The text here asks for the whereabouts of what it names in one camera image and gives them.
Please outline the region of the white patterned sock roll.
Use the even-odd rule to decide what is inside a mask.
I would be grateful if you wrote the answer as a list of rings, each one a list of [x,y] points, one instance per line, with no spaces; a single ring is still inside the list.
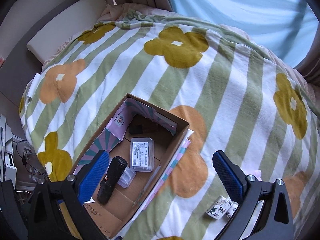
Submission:
[[[235,213],[237,208],[238,208],[238,204],[235,203],[235,202],[232,202],[231,207],[226,212],[226,216],[227,216],[228,219],[230,219],[233,216],[233,214]]]

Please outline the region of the pink fluffy headband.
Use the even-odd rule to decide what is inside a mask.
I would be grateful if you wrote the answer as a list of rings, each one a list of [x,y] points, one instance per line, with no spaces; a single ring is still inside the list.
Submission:
[[[261,179],[261,170],[255,170],[253,172],[253,175],[255,176],[255,178],[257,178],[257,180],[262,181],[262,179]]]

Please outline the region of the white tissue pack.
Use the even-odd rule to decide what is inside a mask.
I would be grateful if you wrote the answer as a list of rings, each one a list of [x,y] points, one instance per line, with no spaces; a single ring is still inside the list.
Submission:
[[[219,220],[227,213],[232,205],[233,202],[230,199],[219,196],[206,211],[206,214],[215,220]]]

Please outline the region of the clear floss pick case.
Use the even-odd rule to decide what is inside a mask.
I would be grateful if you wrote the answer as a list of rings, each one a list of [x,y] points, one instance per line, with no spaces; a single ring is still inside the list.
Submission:
[[[122,188],[128,188],[136,176],[136,172],[129,167],[126,167],[117,184]]]

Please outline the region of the black trash bag roll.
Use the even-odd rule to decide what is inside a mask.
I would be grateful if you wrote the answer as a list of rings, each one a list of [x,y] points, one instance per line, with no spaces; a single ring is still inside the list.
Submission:
[[[100,204],[105,205],[110,200],[114,188],[123,175],[126,167],[127,161],[122,157],[116,156],[112,159],[105,178],[100,182],[100,188],[97,194],[97,201]]]

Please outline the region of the clear cotton swab box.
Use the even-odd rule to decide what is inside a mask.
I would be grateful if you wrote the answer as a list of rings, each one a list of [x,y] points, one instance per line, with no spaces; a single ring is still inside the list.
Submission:
[[[136,172],[151,172],[154,168],[154,142],[151,138],[132,138],[130,168]]]

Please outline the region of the white shelf unit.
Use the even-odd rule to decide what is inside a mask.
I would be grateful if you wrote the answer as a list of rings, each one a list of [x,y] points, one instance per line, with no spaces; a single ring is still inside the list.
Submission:
[[[17,168],[14,164],[14,149],[11,128],[7,119],[1,115],[1,182],[11,180],[16,188]]]

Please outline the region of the cardboard box with pink lining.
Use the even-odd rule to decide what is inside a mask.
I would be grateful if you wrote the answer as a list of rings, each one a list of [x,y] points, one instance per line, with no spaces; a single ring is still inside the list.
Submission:
[[[86,239],[113,238],[152,200],[174,165],[188,167],[186,155],[199,148],[206,133],[194,107],[167,111],[135,95],[89,99],[73,117],[71,139],[83,147],[75,153],[76,186],[85,216]]]

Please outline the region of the striped floral blanket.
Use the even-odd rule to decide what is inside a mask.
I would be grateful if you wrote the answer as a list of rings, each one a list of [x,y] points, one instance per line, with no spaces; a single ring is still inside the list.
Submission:
[[[135,95],[171,110],[194,107],[206,133],[188,167],[163,185],[125,239],[213,239],[225,220],[204,213],[225,189],[212,166],[223,150],[264,181],[282,178],[298,236],[319,200],[319,105],[283,67],[232,32],[192,20],[129,13],[103,21],[44,64],[25,88],[19,115],[29,143],[55,181],[83,150],[73,117],[89,99]]]

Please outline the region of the right brown curtain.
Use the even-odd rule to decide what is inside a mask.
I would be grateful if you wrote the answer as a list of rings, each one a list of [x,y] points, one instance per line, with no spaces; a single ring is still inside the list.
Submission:
[[[296,70],[304,77],[304,79],[313,85],[319,86],[320,69],[319,55],[306,56],[296,67]]]

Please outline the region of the white headboard cushion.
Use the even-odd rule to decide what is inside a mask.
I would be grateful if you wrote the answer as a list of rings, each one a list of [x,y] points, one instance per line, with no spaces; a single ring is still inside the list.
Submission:
[[[105,0],[65,0],[46,15],[48,20],[27,43],[28,50],[44,63],[63,42],[92,27],[105,7]]]

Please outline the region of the light blue sheer curtain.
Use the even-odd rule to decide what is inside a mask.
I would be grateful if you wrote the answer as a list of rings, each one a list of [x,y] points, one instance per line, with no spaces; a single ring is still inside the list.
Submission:
[[[290,67],[307,55],[318,20],[305,0],[170,0],[181,15],[237,27]]]

